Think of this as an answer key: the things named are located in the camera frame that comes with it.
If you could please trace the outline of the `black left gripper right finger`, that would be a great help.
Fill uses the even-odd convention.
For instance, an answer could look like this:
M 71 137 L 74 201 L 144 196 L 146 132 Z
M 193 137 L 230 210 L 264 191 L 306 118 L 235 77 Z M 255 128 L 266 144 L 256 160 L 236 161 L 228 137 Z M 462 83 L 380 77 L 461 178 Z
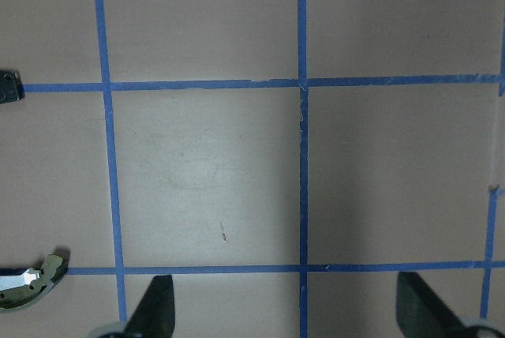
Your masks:
M 404 337 L 473 337 L 445 302 L 416 272 L 397 276 L 395 316 Z

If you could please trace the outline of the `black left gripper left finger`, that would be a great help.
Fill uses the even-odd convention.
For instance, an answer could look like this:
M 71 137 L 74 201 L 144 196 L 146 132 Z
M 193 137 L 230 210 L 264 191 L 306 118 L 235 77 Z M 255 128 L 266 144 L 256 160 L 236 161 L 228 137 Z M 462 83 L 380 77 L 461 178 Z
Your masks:
M 169 338 L 174 334 L 175 302 L 172 275 L 155 276 L 127 322 L 125 337 Z

